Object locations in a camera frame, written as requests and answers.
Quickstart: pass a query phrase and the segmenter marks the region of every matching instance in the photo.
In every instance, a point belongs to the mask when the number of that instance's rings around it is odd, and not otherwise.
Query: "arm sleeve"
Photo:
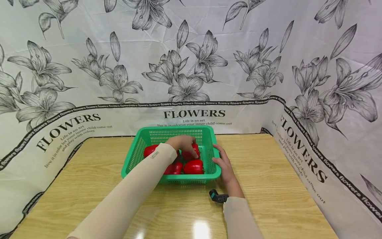
[[[67,238],[123,238],[135,213],[176,157],[172,146],[161,143],[129,172]]]
[[[245,198],[228,197],[223,213],[228,239],[262,239]]]

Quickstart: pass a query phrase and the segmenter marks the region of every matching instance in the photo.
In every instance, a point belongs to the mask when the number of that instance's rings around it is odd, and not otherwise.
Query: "green plastic basket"
[[[203,161],[204,174],[163,175],[159,181],[160,184],[205,184],[220,177],[222,169],[212,161],[212,158],[220,157],[219,151],[212,146],[213,143],[216,143],[216,137],[213,128],[207,125],[141,128],[127,153],[121,171],[122,177],[124,178],[143,160],[145,147],[164,143],[177,135],[191,135],[196,138],[200,158]]]

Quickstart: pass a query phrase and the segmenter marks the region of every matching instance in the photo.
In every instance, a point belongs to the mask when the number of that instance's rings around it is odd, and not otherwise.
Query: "bell pepper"
[[[194,159],[194,160],[188,161],[183,168],[183,173],[204,174],[203,161],[201,161],[200,159]]]
[[[152,154],[152,153],[155,151],[155,149],[156,149],[157,146],[158,146],[158,145],[147,146],[147,147],[144,149],[144,151],[143,151],[143,158],[147,158],[150,154]]]
[[[181,174],[183,169],[183,164],[181,162],[174,162],[172,164],[171,174]]]
[[[167,168],[166,168],[166,170],[165,170],[165,172],[163,173],[163,175],[172,174],[172,173],[171,173],[171,172],[172,172],[172,169],[173,169],[173,165],[172,165],[172,164],[168,165]]]
[[[192,148],[197,153],[198,159],[200,159],[200,152],[199,152],[199,147],[197,146],[197,144],[193,143]],[[195,159],[195,157],[190,152],[186,152],[186,151],[182,151],[182,156],[185,161],[190,161]]]

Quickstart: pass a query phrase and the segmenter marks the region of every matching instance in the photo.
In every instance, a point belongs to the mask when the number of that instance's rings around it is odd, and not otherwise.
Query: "table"
[[[132,137],[84,142],[11,239],[65,238],[121,181]],[[217,135],[251,211],[267,238],[337,238],[270,135]],[[125,239],[226,238],[222,206],[208,192],[219,182],[159,185],[130,225]]]

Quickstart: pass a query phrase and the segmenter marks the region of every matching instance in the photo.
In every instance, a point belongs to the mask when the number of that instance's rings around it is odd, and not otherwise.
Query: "hand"
[[[243,190],[240,187],[239,181],[237,180],[235,173],[233,172],[230,159],[228,158],[225,150],[214,144],[214,147],[219,150],[220,158],[213,158],[212,161],[219,165],[222,169],[222,174],[220,179],[222,180],[228,195],[230,197],[241,197],[244,198]]]
[[[196,159],[199,158],[198,154],[192,148],[192,144],[196,143],[196,139],[193,136],[189,135],[178,135],[172,138],[169,138],[166,141],[166,144],[171,145],[175,151],[181,150],[189,152]]]

